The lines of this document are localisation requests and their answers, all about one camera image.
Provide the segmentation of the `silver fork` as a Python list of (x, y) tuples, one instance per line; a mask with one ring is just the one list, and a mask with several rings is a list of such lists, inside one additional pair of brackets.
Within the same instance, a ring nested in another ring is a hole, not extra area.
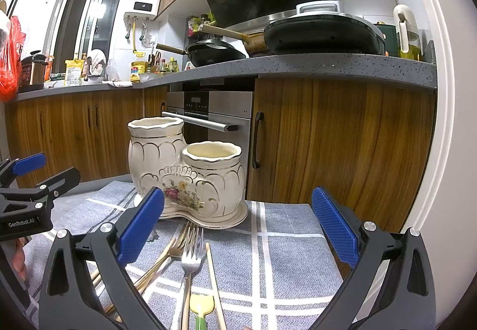
[(204, 258), (204, 229), (203, 227), (192, 224), (192, 226), (188, 229), (184, 245), (184, 251), (181, 257), (181, 266), (184, 271), (184, 293), (182, 300), (182, 312), (180, 317), (180, 328), (182, 330), (188, 330), (192, 278), (193, 275), (200, 270)]

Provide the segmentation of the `wooden lower cabinets left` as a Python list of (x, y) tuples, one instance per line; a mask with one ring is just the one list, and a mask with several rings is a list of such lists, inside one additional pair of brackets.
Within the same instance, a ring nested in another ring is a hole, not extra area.
[(87, 91), (6, 104), (7, 141), (13, 158), (42, 152), (46, 165), (17, 179), (33, 187), (74, 167), (89, 182), (128, 174), (128, 123), (159, 116), (168, 88)]

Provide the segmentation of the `steel rice cooker pot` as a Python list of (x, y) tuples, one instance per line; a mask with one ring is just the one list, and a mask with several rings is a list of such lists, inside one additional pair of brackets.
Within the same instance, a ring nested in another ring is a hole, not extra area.
[(40, 50), (35, 50), (21, 60), (22, 69), (18, 88), (20, 93), (43, 89), (45, 69), (48, 64), (46, 58)]

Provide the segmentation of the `red plastic bag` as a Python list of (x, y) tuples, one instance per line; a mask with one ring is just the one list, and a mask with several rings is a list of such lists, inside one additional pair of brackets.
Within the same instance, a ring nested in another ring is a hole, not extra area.
[(1, 12), (1, 101), (8, 102), (18, 91), (21, 74), (21, 54), (26, 34), (18, 17), (8, 18)]

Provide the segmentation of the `gold fork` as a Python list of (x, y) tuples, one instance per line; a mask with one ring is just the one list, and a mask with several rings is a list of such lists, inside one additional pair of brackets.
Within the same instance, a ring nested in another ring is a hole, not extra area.
[(159, 268), (166, 260), (174, 260), (182, 256), (185, 240), (191, 227), (191, 223), (186, 223), (180, 231), (179, 236), (177, 238), (173, 238), (170, 241), (170, 243), (167, 245), (167, 248), (163, 250), (158, 260), (156, 260), (152, 267), (134, 282), (134, 286), (140, 295), (145, 291), (148, 285), (150, 285), (153, 277), (156, 275), (156, 273), (159, 271)]
[(167, 251), (159, 257), (156, 263), (134, 283), (137, 291), (142, 294), (150, 285), (153, 276), (156, 275), (160, 266), (167, 260), (181, 260), (181, 266), (186, 265), (183, 269), (183, 290), (179, 300), (181, 317), (180, 328), (188, 329), (189, 320), (189, 303), (192, 289), (192, 275), (201, 267), (202, 257), (201, 249), (204, 241), (204, 229), (195, 223), (186, 223), (179, 237), (173, 240), (168, 246)]

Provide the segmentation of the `yellow snack bag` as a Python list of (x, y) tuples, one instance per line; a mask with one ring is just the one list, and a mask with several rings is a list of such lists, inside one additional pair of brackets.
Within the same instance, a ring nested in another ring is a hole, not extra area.
[(64, 79), (64, 86), (80, 85), (82, 81), (84, 60), (66, 60), (65, 64), (66, 73)]

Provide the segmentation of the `yellow seasoning container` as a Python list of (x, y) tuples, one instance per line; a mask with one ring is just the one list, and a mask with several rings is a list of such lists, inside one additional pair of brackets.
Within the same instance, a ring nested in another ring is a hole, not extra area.
[(141, 76), (147, 71), (148, 63), (146, 61), (134, 61), (131, 64), (129, 80), (131, 83), (139, 83)]

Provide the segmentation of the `wooden chopstick right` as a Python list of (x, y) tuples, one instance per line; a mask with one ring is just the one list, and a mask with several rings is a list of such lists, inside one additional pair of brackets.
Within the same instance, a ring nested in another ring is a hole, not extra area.
[(209, 242), (205, 243), (205, 249), (206, 249), (206, 256), (207, 256), (207, 262), (208, 262), (208, 268), (209, 268), (209, 278), (210, 278), (210, 283), (212, 286), (213, 297), (214, 297), (215, 307), (216, 307), (216, 312), (218, 317), (218, 327), (220, 330), (226, 330), (227, 329), (226, 320), (223, 313), (222, 301), (221, 301), (220, 293), (218, 290), (218, 282), (217, 282), (217, 278), (215, 274), (215, 269), (213, 265), (213, 256), (211, 253)]

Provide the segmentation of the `wooden cabinet door right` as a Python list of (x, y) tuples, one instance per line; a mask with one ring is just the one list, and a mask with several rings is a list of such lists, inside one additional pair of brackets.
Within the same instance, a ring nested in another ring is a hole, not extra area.
[(397, 232), (421, 183), (436, 94), (304, 78), (255, 83), (247, 197), (308, 203), (323, 186), (362, 220)]

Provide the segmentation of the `sliding glass window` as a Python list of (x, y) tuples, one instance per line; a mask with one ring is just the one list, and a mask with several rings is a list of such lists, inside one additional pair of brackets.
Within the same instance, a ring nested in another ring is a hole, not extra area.
[(63, 71), (67, 60), (95, 49), (109, 55), (119, 4), (120, 0), (63, 0), (52, 40), (55, 69)]

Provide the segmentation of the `stainless built-in oven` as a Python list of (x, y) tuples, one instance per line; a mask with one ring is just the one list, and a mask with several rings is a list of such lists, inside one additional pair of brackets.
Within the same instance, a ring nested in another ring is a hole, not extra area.
[(161, 115), (184, 121), (187, 144), (220, 141), (239, 146), (239, 166), (247, 174), (252, 107), (251, 91), (177, 91), (167, 93)]

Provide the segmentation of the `grey speckled countertop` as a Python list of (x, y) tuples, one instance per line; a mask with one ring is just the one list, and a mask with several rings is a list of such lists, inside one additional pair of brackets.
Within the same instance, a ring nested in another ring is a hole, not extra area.
[(228, 77), (326, 78), (389, 83), (409, 89), (437, 88), (436, 66), (417, 60), (366, 54), (309, 53), (246, 58), (167, 74), (131, 88)]

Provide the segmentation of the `white oil dispenser bottle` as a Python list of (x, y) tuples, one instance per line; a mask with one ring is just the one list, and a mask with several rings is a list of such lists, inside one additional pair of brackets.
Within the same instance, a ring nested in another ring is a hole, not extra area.
[(393, 10), (394, 26), (399, 43), (399, 56), (410, 60), (421, 60), (419, 29), (410, 7), (398, 4)]

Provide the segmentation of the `large black frying pan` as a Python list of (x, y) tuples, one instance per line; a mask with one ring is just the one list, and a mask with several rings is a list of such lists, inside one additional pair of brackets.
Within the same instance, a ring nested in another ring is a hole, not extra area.
[(276, 54), (360, 53), (383, 56), (385, 40), (376, 25), (344, 13), (295, 15), (270, 23), (264, 42)]

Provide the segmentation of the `yellow green handled spoon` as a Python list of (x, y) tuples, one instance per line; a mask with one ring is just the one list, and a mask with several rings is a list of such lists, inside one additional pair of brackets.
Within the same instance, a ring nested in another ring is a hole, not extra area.
[(206, 316), (215, 309), (215, 301), (212, 295), (191, 295), (190, 309), (195, 315), (195, 329), (207, 330)]

